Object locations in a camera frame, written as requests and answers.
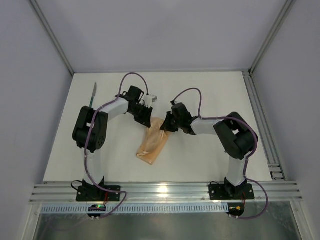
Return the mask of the orange cloth napkin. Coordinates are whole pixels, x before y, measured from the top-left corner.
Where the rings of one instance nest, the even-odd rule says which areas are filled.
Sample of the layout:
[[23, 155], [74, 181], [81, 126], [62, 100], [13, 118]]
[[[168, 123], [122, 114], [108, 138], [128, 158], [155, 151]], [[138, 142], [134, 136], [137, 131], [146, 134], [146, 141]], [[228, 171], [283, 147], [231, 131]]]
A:
[[137, 150], [136, 157], [152, 165], [166, 145], [170, 132], [160, 130], [164, 120], [158, 117], [151, 118], [151, 127], [146, 128], [144, 139]]

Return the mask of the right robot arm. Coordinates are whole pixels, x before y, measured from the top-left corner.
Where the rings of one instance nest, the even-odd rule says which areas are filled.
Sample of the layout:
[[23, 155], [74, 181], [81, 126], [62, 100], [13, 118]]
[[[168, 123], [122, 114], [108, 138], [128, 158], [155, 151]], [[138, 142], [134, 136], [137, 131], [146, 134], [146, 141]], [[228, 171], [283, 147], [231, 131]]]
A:
[[222, 117], [192, 116], [183, 103], [172, 102], [171, 110], [160, 130], [187, 135], [215, 135], [229, 155], [228, 172], [223, 183], [212, 181], [209, 186], [211, 200], [254, 199], [252, 185], [246, 177], [249, 158], [256, 152], [258, 135], [237, 113]]

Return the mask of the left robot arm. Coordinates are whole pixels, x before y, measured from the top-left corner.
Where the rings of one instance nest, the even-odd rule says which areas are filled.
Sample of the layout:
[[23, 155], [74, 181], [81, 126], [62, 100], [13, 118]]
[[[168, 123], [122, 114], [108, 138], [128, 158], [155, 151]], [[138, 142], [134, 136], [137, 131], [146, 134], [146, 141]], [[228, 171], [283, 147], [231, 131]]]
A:
[[155, 95], [144, 95], [138, 87], [131, 86], [129, 90], [119, 94], [109, 103], [94, 109], [90, 106], [81, 108], [72, 139], [78, 148], [83, 150], [85, 175], [77, 189], [76, 201], [101, 202], [106, 194], [111, 195], [113, 202], [120, 200], [119, 186], [106, 186], [102, 170], [101, 148], [107, 139], [109, 121], [129, 113], [133, 119], [147, 127], [151, 127], [152, 104], [158, 100]]

